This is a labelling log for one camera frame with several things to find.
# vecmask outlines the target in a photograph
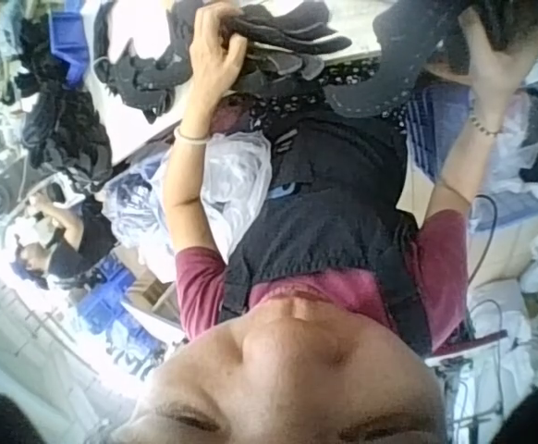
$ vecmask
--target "floor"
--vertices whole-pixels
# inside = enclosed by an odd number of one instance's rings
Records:
[[[412,212],[422,224],[434,184],[415,165],[408,168],[405,189],[398,208]],[[530,242],[538,234],[538,216],[523,223],[498,228],[483,266],[471,287],[502,278],[517,278],[532,260]],[[481,258],[488,232],[475,233],[468,240],[468,261],[471,271]]]

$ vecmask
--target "hand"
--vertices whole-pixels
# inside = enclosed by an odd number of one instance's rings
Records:
[[[505,53],[493,50],[481,19],[472,8],[460,16],[460,25],[471,51],[469,75],[482,117],[503,116],[538,59],[538,17],[520,32]]]
[[[37,211],[42,211],[45,206],[51,204],[52,202],[49,200],[49,198],[39,192],[29,198],[29,205]]]
[[[240,14],[239,9],[224,2],[213,3],[197,11],[190,47],[193,103],[215,108],[242,69],[247,39],[233,34],[226,50],[220,35],[222,17],[237,14]]]

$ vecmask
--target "red shirt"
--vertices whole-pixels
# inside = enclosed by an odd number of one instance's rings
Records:
[[[468,267],[464,216],[446,210],[426,220],[407,254],[407,264],[422,293],[435,351],[465,315]],[[212,250],[193,247],[177,254],[178,305],[188,338],[194,339],[216,324],[224,299],[225,272],[222,257]],[[318,291],[333,304],[396,330],[386,315],[373,273],[367,270],[326,270],[257,284],[249,307],[292,285]]]

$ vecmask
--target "bracelet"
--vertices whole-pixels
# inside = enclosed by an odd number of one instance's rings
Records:
[[[183,136],[180,132],[180,127],[175,128],[175,141],[181,141],[188,143],[189,145],[205,146],[211,140],[211,137],[205,137],[202,139],[192,139],[191,137]]]
[[[480,131],[482,134],[488,137],[497,137],[499,134],[501,134],[501,131],[490,131],[489,129],[485,128],[484,125],[481,123],[479,118],[477,118],[474,114],[474,108],[470,107],[470,113],[469,113],[469,120],[471,121],[474,128],[476,128],[478,131]]]

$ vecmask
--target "beaded bracelet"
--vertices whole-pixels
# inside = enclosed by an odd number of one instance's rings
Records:
[[[501,134],[501,131],[493,132],[489,129],[485,128],[484,125],[481,123],[479,118],[476,117],[474,114],[474,108],[471,105],[470,113],[469,113],[469,120],[472,122],[472,125],[474,125],[474,128],[476,128],[478,131],[480,131],[482,134],[488,137],[497,137],[497,135]]]

